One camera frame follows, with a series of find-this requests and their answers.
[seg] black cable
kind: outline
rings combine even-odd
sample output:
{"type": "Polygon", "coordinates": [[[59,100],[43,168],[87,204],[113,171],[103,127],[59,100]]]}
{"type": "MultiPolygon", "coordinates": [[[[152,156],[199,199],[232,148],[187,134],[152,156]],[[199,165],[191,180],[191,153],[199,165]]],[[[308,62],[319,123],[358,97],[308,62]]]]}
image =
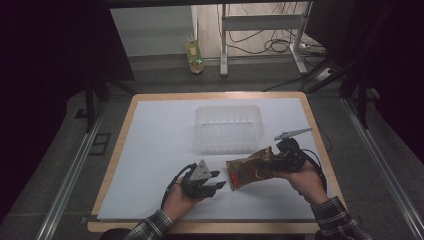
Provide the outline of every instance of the black cable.
{"type": "MultiPolygon", "coordinates": [[[[221,36],[221,38],[222,38],[222,32],[221,32],[221,28],[220,28],[220,24],[219,24],[219,9],[218,9],[218,5],[216,5],[216,13],[217,13],[217,18],[218,18],[218,31],[219,31],[219,35],[221,36]]],[[[252,34],[252,35],[250,35],[250,36],[248,36],[248,37],[246,37],[246,38],[244,38],[244,39],[241,39],[241,40],[234,40],[233,38],[232,38],[232,35],[231,35],[231,31],[229,31],[229,36],[230,36],[230,39],[231,39],[231,41],[233,41],[234,43],[238,43],[238,42],[242,42],[242,41],[245,41],[245,40],[247,40],[247,39],[249,39],[249,38],[251,38],[251,37],[253,37],[253,36],[255,36],[255,35],[257,35],[257,34],[259,34],[259,33],[261,33],[261,32],[263,32],[264,30],[260,30],[260,31],[258,31],[258,32],[256,32],[256,33],[254,33],[254,34],[252,34]]],[[[240,50],[240,51],[243,51],[243,52],[245,52],[245,53],[249,53],[249,54],[261,54],[261,53],[264,53],[264,52],[267,52],[267,51],[274,51],[274,52],[277,52],[277,53],[284,53],[285,51],[287,51],[287,49],[289,48],[289,42],[287,41],[287,40],[284,40],[284,39],[273,39],[273,37],[274,37],[274,35],[275,35],[275,33],[277,32],[277,30],[274,30],[274,32],[273,32],[273,34],[272,34],[272,36],[271,36],[271,40],[268,40],[268,41],[266,41],[265,43],[264,43],[264,50],[263,51],[259,51],[259,52],[250,52],[250,51],[247,51],[247,50],[245,50],[245,49],[242,49],[242,48],[240,48],[240,47],[236,47],[236,46],[233,46],[233,45],[229,45],[229,44],[226,44],[226,46],[227,47],[231,47],[231,48],[235,48],[235,49],[238,49],[238,50],[240,50]],[[286,48],[284,48],[284,50],[276,50],[275,48],[274,48],[274,45],[275,44],[286,44],[286,48]]]]}
{"type": "Polygon", "coordinates": [[[301,48],[301,47],[299,47],[299,53],[302,53],[304,55],[314,55],[314,56],[325,56],[326,55],[326,53],[312,52],[312,51],[309,51],[309,50],[301,48]]]}
{"type": "Polygon", "coordinates": [[[297,2],[294,3],[293,14],[296,12],[297,2]]]}
{"type": "Polygon", "coordinates": [[[313,63],[311,63],[311,62],[309,62],[308,60],[307,60],[307,58],[308,57],[323,57],[323,56],[320,56],[320,55],[316,55],[316,56],[314,56],[314,55],[306,55],[306,56],[304,56],[303,57],[303,62],[304,63],[306,63],[306,64],[308,64],[309,66],[311,66],[311,67],[315,67],[316,65],[318,65],[318,64],[313,64],[313,63]]]}
{"type": "Polygon", "coordinates": [[[196,167],[196,164],[190,164],[185,166],[175,177],[172,179],[171,183],[166,188],[165,193],[163,194],[162,203],[160,204],[160,209],[163,209],[163,206],[165,205],[166,199],[168,198],[169,192],[171,191],[171,188],[176,184],[178,178],[181,174],[183,174],[187,169],[191,169],[193,167],[196,167]]]}
{"type": "MultiPolygon", "coordinates": [[[[297,35],[296,34],[294,34],[294,33],[292,33],[291,31],[289,31],[289,30],[286,30],[286,29],[283,29],[283,30],[281,30],[282,32],[283,31],[286,31],[286,32],[288,32],[291,36],[293,36],[294,38],[296,38],[297,37],[297,35]]],[[[324,47],[323,45],[316,45],[316,44],[310,44],[310,43],[307,43],[307,42],[304,42],[304,41],[300,41],[301,43],[303,43],[303,44],[307,44],[307,45],[309,45],[309,46],[312,46],[312,47],[324,47]]]]}
{"type": "Polygon", "coordinates": [[[309,149],[300,149],[300,150],[312,153],[315,156],[315,158],[318,160],[319,167],[322,168],[321,161],[319,160],[318,156],[313,151],[309,149]]]}
{"type": "Polygon", "coordinates": [[[322,135],[324,135],[324,137],[327,139],[328,144],[330,145],[328,147],[328,149],[325,149],[325,151],[327,151],[328,153],[331,152],[331,150],[333,150],[333,143],[331,142],[330,138],[327,136],[327,134],[325,134],[325,132],[322,130],[321,126],[318,124],[318,122],[316,122],[319,131],[322,133],[322,135]]]}
{"type": "Polygon", "coordinates": [[[280,11],[280,14],[284,14],[284,9],[286,8],[286,2],[284,2],[283,8],[280,11]]]}
{"type": "Polygon", "coordinates": [[[249,15],[246,11],[246,9],[244,8],[244,3],[241,4],[241,8],[243,8],[244,12],[246,13],[246,15],[249,15]]]}
{"type": "Polygon", "coordinates": [[[273,14],[275,9],[277,9],[280,5],[281,5],[281,3],[277,3],[277,6],[272,10],[271,14],[273,14]]]}
{"type": "MultiPolygon", "coordinates": [[[[312,76],[312,74],[314,74],[318,69],[320,69],[329,60],[330,60],[329,58],[325,58],[324,60],[319,62],[314,68],[312,68],[311,71],[308,72],[308,74],[306,74],[304,76],[301,76],[301,77],[289,80],[287,82],[283,82],[283,83],[274,85],[274,86],[269,87],[269,88],[266,88],[266,89],[262,90],[262,92],[267,92],[267,91],[274,89],[276,87],[279,87],[279,86],[282,86],[282,85],[285,85],[285,84],[288,84],[288,83],[291,83],[291,82],[294,82],[294,81],[302,80],[302,79],[305,79],[305,81],[307,82],[308,78],[310,78],[312,76]]],[[[299,91],[304,92],[304,90],[303,90],[304,85],[306,85],[306,83],[302,84],[301,89],[299,91]]]]}
{"type": "MultiPolygon", "coordinates": [[[[294,14],[294,12],[296,11],[296,6],[297,6],[297,2],[296,2],[296,5],[294,5],[294,9],[293,9],[293,14],[294,14]]],[[[291,43],[291,36],[292,35],[294,35],[293,34],[293,30],[292,29],[290,29],[290,40],[289,40],[289,42],[291,43]]]]}

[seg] aluminum rail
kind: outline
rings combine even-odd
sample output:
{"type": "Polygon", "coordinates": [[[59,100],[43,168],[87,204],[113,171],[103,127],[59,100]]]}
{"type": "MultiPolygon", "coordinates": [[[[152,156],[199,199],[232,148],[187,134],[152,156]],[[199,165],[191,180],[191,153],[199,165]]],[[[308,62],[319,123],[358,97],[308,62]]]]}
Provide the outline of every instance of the aluminum rail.
{"type": "Polygon", "coordinates": [[[405,193],[405,191],[402,189],[402,186],[397,181],[396,176],[392,172],[384,156],[381,154],[370,132],[362,127],[362,124],[356,117],[356,109],[352,101],[342,98],[342,102],[345,105],[350,115],[350,118],[353,124],[355,125],[356,129],[358,130],[358,133],[362,138],[368,152],[370,153],[371,158],[373,159],[378,171],[380,172],[384,182],[386,183],[387,188],[389,189],[393,199],[398,205],[400,212],[405,218],[406,223],[414,234],[415,239],[423,240],[424,225],[417,209],[414,207],[408,195],[405,193]]]}
{"type": "Polygon", "coordinates": [[[97,130],[100,126],[105,112],[107,103],[100,102],[96,111],[96,120],[90,132],[86,133],[81,146],[72,161],[71,166],[62,182],[59,191],[53,200],[50,210],[48,211],[43,224],[41,225],[40,231],[37,234],[37,240],[50,240],[56,231],[57,225],[62,217],[63,211],[65,210],[66,204],[68,203],[69,197],[71,196],[72,190],[74,189],[75,183],[84,166],[85,159],[90,150],[91,144],[93,143],[94,137],[96,136],[97,130]]]}

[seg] plaid sleeve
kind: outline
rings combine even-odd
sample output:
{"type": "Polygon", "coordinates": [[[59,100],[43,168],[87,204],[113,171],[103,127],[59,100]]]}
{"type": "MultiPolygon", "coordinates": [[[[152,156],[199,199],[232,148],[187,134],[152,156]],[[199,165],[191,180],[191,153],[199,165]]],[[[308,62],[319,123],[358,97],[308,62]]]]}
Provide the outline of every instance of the plaid sleeve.
{"type": "Polygon", "coordinates": [[[328,202],[311,206],[321,233],[330,239],[373,239],[371,235],[352,219],[336,196],[328,202]]]}
{"type": "Polygon", "coordinates": [[[159,240],[171,227],[171,219],[162,210],[157,210],[152,216],[137,224],[125,240],[159,240]]]}

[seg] wire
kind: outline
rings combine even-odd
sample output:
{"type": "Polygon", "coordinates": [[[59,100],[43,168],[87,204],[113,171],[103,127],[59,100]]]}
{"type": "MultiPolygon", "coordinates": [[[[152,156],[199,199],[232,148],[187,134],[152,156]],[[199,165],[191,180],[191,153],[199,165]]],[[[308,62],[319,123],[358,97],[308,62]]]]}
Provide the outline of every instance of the wire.
{"type": "Polygon", "coordinates": [[[302,56],[310,56],[310,57],[325,57],[327,56],[327,53],[325,52],[313,52],[313,51],[307,51],[307,50],[302,50],[301,48],[299,48],[299,54],[302,56]]]}
{"type": "Polygon", "coordinates": [[[277,6],[272,10],[271,14],[273,14],[275,9],[277,9],[280,5],[281,5],[281,3],[277,3],[277,6]]]}
{"type": "Polygon", "coordinates": [[[313,151],[311,151],[309,149],[300,149],[300,150],[312,153],[315,156],[315,158],[318,160],[319,167],[322,168],[321,161],[319,160],[319,157],[313,151]]]}
{"type": "MultiPolygon", "coordinates": [[[[284,31],[286,31],[287,33],[289,33],[291,36],[293,36],[294,38],[296,38],[297,37],[297,35],[296,34],[294,34],[291,30],[289,31],[289,30],[287,30],[287,29],[283,29],[283,30],[281,30],[281,32],[282,32],[282,34],[284,35],[284,31]]],[[[302,37],[303,36],[307,36],[307,37],[309,37],[306,33],[303,33],[302,34],[302,37]]],[[[309,46],[312,46],[312,47],[324,47],[323,45],[320,45],[320,44],[310,44],[310,43],[307,43],[307,42],[304,42],[304,41],[300,41],[301,43],[304,43],[304,44],[307,44],[307,45],[309,45],[309,46]]]]}
{"type": "Polygon", "coordinates": [[[306,64],[308,64],[309,66],[315,67],[316,64],[312,64],[312,63],[308,62],[308,60],[306,60],[307,57],[314,57],[314,56],[304,56],[303,57],[303,62],[306,63],[306,64]]]}
{"type": "Polygon", "coordinates": [[[246,15],[249,15],[246,11],[246,9],[244,8],[244,3],[241,4],[241,8],[243,8],[244,12],[246,13],[246,15]]]}
{"type": "MultiPolygon", "coordinates": [[[[228,12],[228,15],[230,14],[230,6],[231,5],[229,4],[228,11],[227,11],[228,12]]],[[[218,31],[219,31],[220,37],[222,38],[222,34],[223,33],[221,32],[220,23],[219,23],[219,9],[218,9],[218,5],[216,5],[216,13],[217,13],[217,19],[218,19],[218,31]]],[[[234,43],[239,43],[239,42],[245,41],[247,39],[250,39],[250,38],[258,35],[261,32],[264,32],[264,30],[260,30],[260,31],[258,31],[256,33],[254,33],[254,34],[252,34],[252,35],[250,35],[250,36],[248,36],[246,38],[240,39],[240,40],[234,40],[232,38],[231,31],[229,31],[229,36],[230,36],[231,41],[233,41],[234,43]]],[[[287,40],[284,40],[284,39],[273,39],[273,37],[274,37],[274,35],[275,35],[276,32],[277,32],[277,30],[274,30],[274,32],[273,32],[273,34],[271,36],[271,39],[268,40],[268,41],[266,41],[264,43],[264,50],[263,51],[251,52],[251,51],[247,51],[247,50],[245,50],[243,48],[240,48],[240,47],[237,47],[237,46],[234,46],[234,45],[226,44],[226,46],[227,47],[230,47],[230,48],[238,49],[240,51],[243,51],[243,52],[249,53],[249,54],[261,54],[261,53],[264,53],[264,52],[267,52],[267,51],[276,52],[276,53],[284,53],[285,51],[288,50],[290,42],[287,41],[287,40]],[[286,45],[286,47],[283,50],[277,50],[277,49],[274,48],[274,45],[276,45],[276,44],[280,44],[280,45],[281,44],[284,44],[284,45],[286,45]]]]}
{"type": "Polygon", "coordinates": [[[294,9],[293,9],[293,13],[296,12],[296,7],[297,7],[297,2],[294,3],[294,9]]]}
{"type": "Polygon", "coordinates": [[[323,52],[309,51],[307,48],[303,48],[302,46],[299,46],[299,52],[303,53],[304,55],[315,55],[315,56],[326,55],[325,52],[323,53],[323,52]]]}
{"type": "MultiPolygon", "coordinates": [[[[296,11],[296,6],[297,6],[297,2],[296,2],[296,5],[294,5],[294,9],[293,9],[293,13],[296,11]]],[[[293,30],[292,29],[290,29],[290,43],[291,43],[291,36],[292,35],[294,35],[293,34],[293,30]]]]}
{"type": "Polygon", "coordinates": [[[307,83],[307,81],[309,80],[309,78],[318,70],[318,69],[320,69],[325,63],[327,63],[328,61],[330,60],[330,58],[325,58],[324,60],[322,60],[321,62],[319,62],[314,68],[312,68],[311,69],[311,71],[309,71],[308,72],[308,74],[306,74],[306,75],[304,75],[304,76],[301,76],[301,77],[298,77],[298,78],[295,78],[295,79],[292,79],[292,80],[289,80],[289,81],[287,81],[287,82],[283,82],[283,83],[280,83],[280,84],[277,84],[277,85],[274,85],[274,86],[272,86],[272,87],[269,87],[269,88],[266,88],[266,89],[264,89],[264,90],[262,90],[262,92],[267,92],[267,91],[269,91],[269,90],[271,90],[271,89],[274,89],[274,88],[277,88],[277,87],[280,87],[280,86],[283,86],[283,85],[285,85],[285,84],[288,84],[288,83],[291,83],[291,82],[294,82],[294,81],[298,81],[298,80],[302,80],[302,79],[305,79],[305,83],[303,83],[302,84],[302,86],[301,86],[301,88],[299,89],[299,91],[301,91],[301,92],[304,92],[304,87],[305,87],[305,85],[306,85],[306,83],[307,83]]]}
{"type": "Polygon", "coordinates": [[[165,205],[166,199],[168,198],[168,195],[171,191],[171,188],[176,184],[178,178],[180,177],[181,174],[183,174],[187,169],[191,169],[193,167],[196,167],[196,164],[190,164],[185,166],[175,177],[174,179],[172,179],[171,183],[168,185],[168,187],[166,188],[165,193],[163,194],[163,198],[162,198],[162,203],[160,205],[160,209],[163,209],[163,206],[165,205]]]}
{"type": "Polygon", "coordinates": [[[322,133],[322,135],[324,135],[324,137],[327,139],[328,144],[330,145],[328,147],[328,149],[326,148],[325,151],[327,151],[328,153],[331,152],[331,150],[333,150],[333,143],[331,142],[330,138],[327,136],[327,134],[325,134],[325,132],[322,130],[321,126],[318,124],[318,122],[316,122],[319,131],[322,133]]]}

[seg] white wall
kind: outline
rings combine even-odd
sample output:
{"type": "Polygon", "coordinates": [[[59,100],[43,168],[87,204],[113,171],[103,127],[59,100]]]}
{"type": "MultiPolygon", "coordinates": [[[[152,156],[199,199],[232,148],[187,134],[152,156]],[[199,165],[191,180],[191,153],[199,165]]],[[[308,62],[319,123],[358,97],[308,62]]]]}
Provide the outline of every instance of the white wall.
{"type": "Polygon", "coordinates": [[[111,9],[128,57],[185,53],[191,6],[111,9]]]}

